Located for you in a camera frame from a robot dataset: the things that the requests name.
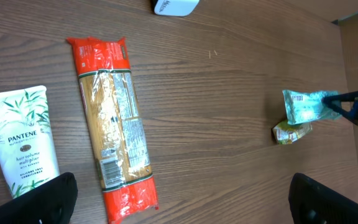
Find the green yellow snack pouch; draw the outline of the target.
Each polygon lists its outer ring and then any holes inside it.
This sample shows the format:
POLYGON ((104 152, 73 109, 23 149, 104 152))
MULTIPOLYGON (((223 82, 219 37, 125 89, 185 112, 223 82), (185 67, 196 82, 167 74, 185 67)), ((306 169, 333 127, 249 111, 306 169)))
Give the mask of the green yellow snack pouch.
POLYGON ((273 135, 278 144, 292 144, 306 134, 312 132, 311 123, 288 124, 288 120, 281 121, 273 129, 273 135))

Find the white barcode scanner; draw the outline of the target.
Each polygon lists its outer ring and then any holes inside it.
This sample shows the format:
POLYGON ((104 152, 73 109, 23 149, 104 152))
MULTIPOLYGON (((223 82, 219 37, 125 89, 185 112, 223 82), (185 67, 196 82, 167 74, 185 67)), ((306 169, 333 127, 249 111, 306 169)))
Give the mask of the white barcode scanner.
POLYGON ((160 16, 184 17, 191 14, 200 0, 153 0, 154 13, 160 16))

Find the teal snack packet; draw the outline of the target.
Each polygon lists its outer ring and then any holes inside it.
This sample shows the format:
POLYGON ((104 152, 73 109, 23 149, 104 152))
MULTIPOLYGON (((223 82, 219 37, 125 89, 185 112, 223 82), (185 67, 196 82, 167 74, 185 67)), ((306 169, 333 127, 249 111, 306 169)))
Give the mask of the teal snack packet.
POLYGON ((338 95, 338 91, 302 93, 283 90, 288 124, 296 125, 324 119, 339 119, 341 115, 323 103, 326 96, 338 95))

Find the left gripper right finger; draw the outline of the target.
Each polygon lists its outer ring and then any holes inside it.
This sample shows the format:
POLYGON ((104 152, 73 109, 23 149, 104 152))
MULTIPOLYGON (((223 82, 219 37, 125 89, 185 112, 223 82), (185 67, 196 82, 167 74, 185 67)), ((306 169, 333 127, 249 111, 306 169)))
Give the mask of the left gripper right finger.
POLYGON ((288 201, 295 224, 358 224, 358 203, 302 173, 293 176, 288 201))

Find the spaghetti pack orange ends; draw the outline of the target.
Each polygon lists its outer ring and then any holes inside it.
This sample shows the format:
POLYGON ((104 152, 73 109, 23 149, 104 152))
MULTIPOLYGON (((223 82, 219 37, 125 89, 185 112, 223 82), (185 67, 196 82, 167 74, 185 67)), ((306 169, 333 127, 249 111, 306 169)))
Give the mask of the spaghetti pack orange ends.
POLYGON ((148 208, 158 194, 126 40, 68 38, 109 223, 148 208))

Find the white Pantene tube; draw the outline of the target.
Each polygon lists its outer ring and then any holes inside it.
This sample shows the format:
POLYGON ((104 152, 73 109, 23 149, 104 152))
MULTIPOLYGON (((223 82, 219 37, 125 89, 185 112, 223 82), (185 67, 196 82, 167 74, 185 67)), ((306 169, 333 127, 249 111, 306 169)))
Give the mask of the white Pantene tube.
POLYGON ((0 166, 13 198, 60 175, 46 91, 0 92, 0 166))

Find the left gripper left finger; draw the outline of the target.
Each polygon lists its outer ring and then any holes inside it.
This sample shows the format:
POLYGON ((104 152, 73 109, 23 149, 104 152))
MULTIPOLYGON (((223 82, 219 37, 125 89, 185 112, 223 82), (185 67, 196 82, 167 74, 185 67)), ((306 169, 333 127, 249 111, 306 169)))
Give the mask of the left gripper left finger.
POLYGON ((66 172, 0 206, 0 224, 68 224, 78 197, 74 174, 66 172))

